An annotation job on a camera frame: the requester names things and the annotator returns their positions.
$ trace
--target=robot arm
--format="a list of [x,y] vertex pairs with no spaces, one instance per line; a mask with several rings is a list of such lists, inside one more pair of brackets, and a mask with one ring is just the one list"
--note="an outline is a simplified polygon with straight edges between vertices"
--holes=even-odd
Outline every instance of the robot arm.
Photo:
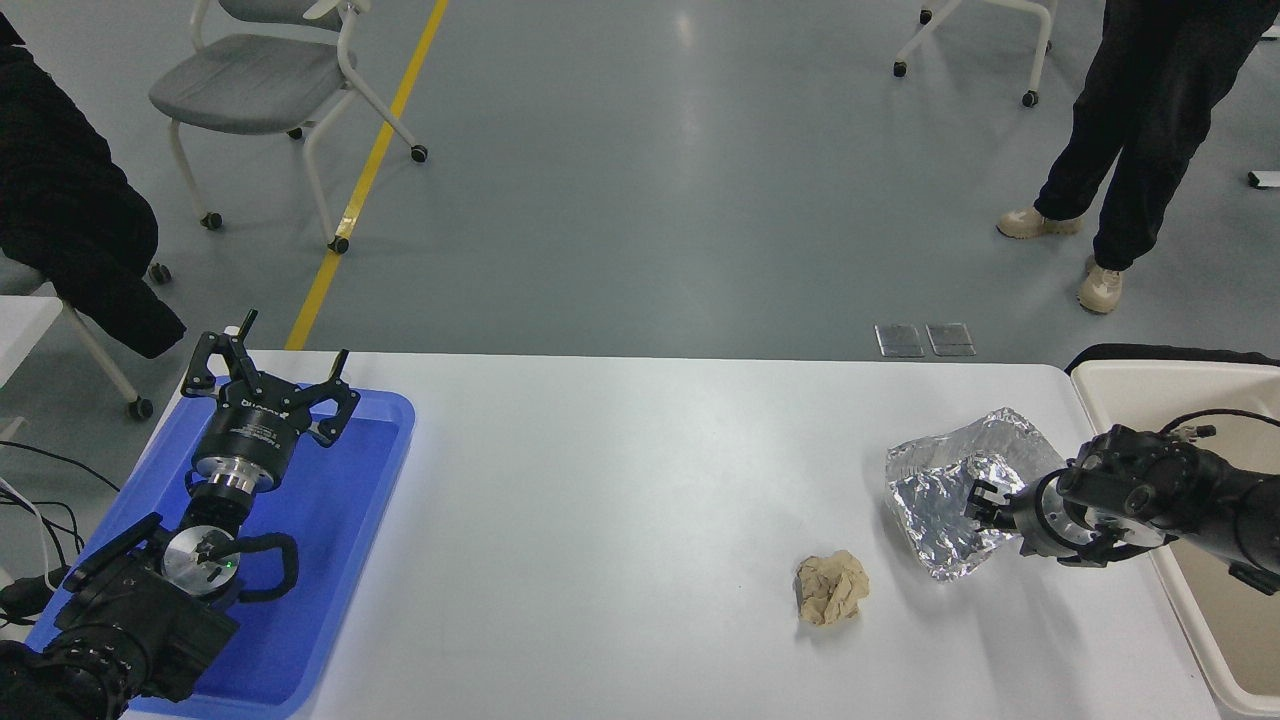
[[1021,534],[1023,555],[1066,565],[1102,568],[1183,538],[1228,562],[1236,579],[1274,594],[1280,477],[1235,469],[1193,445],[1210,434],[1212,427],[1152,433],[1115,425],[1084,443],[1066,468],[1016,495],[978,483],[968,514],[983,527]]
[[[346,350],[329,379],[307,388],[259,372],[243,347],[256,315],[236,334],[205,333],[192,356],[182,393],[216,406],[191,459],[178,527],[165,529],[152,512],[82,561],[63,585],[73,594],[54,620],[61,633],[44,652],[0,643],[0,720],[114,720],[140,694],[186,700],[239,628],[227,610],[293,588],[293,538],[243,537],[241,527],[255,496],[279,487],[302,433],[329,447],[360,395],[339,377]],[[207,368],[214,354],[229,370],[221,386]],[[333,418],[315,420],[311,409],[328,400]],[[280,551],[283,579],[246,589],[241,556],[269,550]]]

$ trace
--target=beige shoe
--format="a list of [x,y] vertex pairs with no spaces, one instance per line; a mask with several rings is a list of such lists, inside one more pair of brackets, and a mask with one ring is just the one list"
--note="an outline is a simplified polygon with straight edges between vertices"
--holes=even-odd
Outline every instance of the beige shoe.
[[1075,293],[1080,306],[1091,313],[1107,314],[1120,304],[1120,291],[1124,290],[1124,270],[1108,270],[1100,268],[1098,263],[1089,255],[1084,261],[1084,272],[1088,275],[1080,283],[1079,292]]
[[1070,220],[1050,220],[1039,214],[1036,208],[1023,208],[1012,213],[1005,213],[996,223],[996,229],[1006,237],[1015,240],[1030,240],[1042,234],[1074,234],[1084,227],[1084,218],[1071,218]]

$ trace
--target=cable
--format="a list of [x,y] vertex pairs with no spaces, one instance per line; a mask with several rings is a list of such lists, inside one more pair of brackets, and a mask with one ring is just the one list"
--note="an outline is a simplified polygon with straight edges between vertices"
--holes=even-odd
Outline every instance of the cable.
[[1169,424],[1166,424],[1164,428],[1161,428],[1160,429],[1160,434],[1162,434],[1162,436],[1169,434],[1169,433],[1174,432],[1174,429],[1176,429],[1178,425],[1181,425],[1187,420],[1194,420],[1196,418],[1203,418],[1204,415],[1239,415],[1240,418],[1249,418],[1251,420],[1261,420],[1261,421],[1263,421],[1263,423],[1266,423],[1268,425],[1275,425],[1275,427],[1280,428],[1280,420],[1276,420],[1275,418],[1268,418],[1266,415],[1260,415],[1257,413],[1249,413],[1248,410],[1234,410],[1234,409],[1230,409],[1230,407],[1215,407],[1212,410],[1197,410],[1196,413],[1188,413],[1185,415],[1179,415],[1178,418],[1174,418],[1172,420],[1170,420]]
[[31,446],[31,445],[24,445],[24,443],[20,443],[20,442],[13,442],[13,441],[9,441],[9,439],[0,439],[0,446],[17,447],[18,450],[27,450],[27,451],[31,451],[31,452],[36,452],[36,454],[44,455],[45,457],[52,457],[54,460],[61,460],[63,462],[70,462],[72,465],[76,465],[77,468],[79,468],[81,470],[84,470],[90,475],[93,475],[95,478],[102,480],[104,483],[108,484],[108,487],[110,487],[115,492],[120,492],[120,486],[118,486],[118,484],[113,483],[111,480],[106,479],[106,475],[104,475],[102,473],[99,473],[97,470],[90,468],[88,465],[81,462],[79,460],[72,460],[70,457],[63,457],[61,455],[58,455],[56,452],[49,452],[47,450],[41,450],[41,448]]
[[76,553],[77,555],[84,551],[84,538],[79,534],[79,521],[76,519],[76,511],[72,510],[69,505],[67,505],[65,502],[58,502],[56,500],[37,500],[36,505],[56,505],[56,506],[61,507],[63,510],[65,510],[67,511],[67,516],[72,521],[72,527],[69,529],[59,525],[58,523],[51,523],[47,518],[45,519],[45,523],[47,523],[47,524],[58,528],[59,530],[69,534],[72,537],[72,541],[76,542]]
[[31,514],[36,516],[36,532],[40,534],[40,555],[45,559],[45,573],[42,575],[42,579],[45,580],[45,587],[49,588],[49,592],[58,592],[58,588],[55,588],[54,584],[49,582],[49,573],[52,571],[52,568],[49,565],[49,543],[45,541],[45,533],[41,532],[49,529],[45,527],[45,518],[40,514],[40,509],[32,505],[31,501],[28,501],[26,497],[22,496],[22,493],[15,491],[13,486],[10,486],[9,482],[5,480],[4,478],[0,478],[0,487],[9,491],[14,497],[20,500],[27,507],[31,509]]
[[[63,507],[64,510],[67,510],[67,514],[70,516],[70,521],[72,521],[72,527],[70,528],[68,528],[65,525],[60,525],[60,524],[50,520],[49,518],[45,518],[45,527],[55,529],[55,530],[61,530],[61,532],[67,533],[68,536],[70,536],[72,542],[74,542],[74,547],[76,547],[76,553],[77,555],[79,555],[81,552],[84,551],[84,537],[79,534],[79,523],[76,519],[76,512],[73,512],[70,507],[68,507],[63,502],[58,502],[58,501],[52,501],[52,500],[37,500],[32,505],[37,505],[37,506],[38,505],[58,505],[58,506]],[[26,505],[23,505],[22,502],[19,502],[18,498],[10,496],[6,491],[3,491],[3,489],[0,489],[0,506],[20,507],[20,509],[26,510],[27,512],[31,512],[31,509],[28,509]]]
[[[10,495],[9,491],[0,489],[0,498],[3,498],[3,501],[0,501],[0,506],[20,507],[20,509],[26,510],[27,512],[31,512],[31,507],[28,507],[23,501],[19,501],[17,497],[14,497],[13,495]],[[37,505],[37,506],[38,505],[49,505],[49,502],[36,501],[36,502],[32,502],[32,505]],[[81,550],[83,550],[83,544],[82,544],[83,538],[79,536],[79,532],[77,532],[76,529],[64,528],[63,525],[59,525],[58,523],[54,523],[49,518],[44,518],[44,516],[40,516],[38,520],[45,527],[45,530],[49,532],[50,539],[54,541],[54,550],[58,551],[58,561],[61,562],[63,565],[67,565],[67,553],[65,553],[65,551],[63,551],[63,542],[58,538],[58,534],[54,533],[54,530],[61,530],[61,532],[67,533],[68,536],[72,536],[72,541],[73,541],[73,543],[76,546],[76,552],[77,553],[79,553]]]

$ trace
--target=beige container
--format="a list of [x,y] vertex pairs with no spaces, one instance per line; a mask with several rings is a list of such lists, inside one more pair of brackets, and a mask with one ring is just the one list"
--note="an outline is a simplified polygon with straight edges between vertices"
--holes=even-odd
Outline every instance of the beige container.
[[[1178,415],[1211,407],[1280,418],[1280,368],[1234,363],[1096,360],[1071,373],[1093,428],[1158,430]],[[1198,446],[1233,466],[1280,474],[1280,428],[1238,416]],[[1210,688],[1245,715],[1280,717],[1280,594],[1267,597],[1226,574],[1226,564],[1175,542],[1152,553]]]

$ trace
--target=aluminum foil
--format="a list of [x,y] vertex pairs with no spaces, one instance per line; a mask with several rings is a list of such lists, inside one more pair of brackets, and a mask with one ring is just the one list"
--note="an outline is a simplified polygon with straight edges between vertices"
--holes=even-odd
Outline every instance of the aluminum foil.
[[929,575],[950,582],[1016,537],[980,530],[964,516],[973,483],[1018,492],[1061,466],[1061,456],[1030,421],[1001,407],[952,433],[891,448],[886,502]]

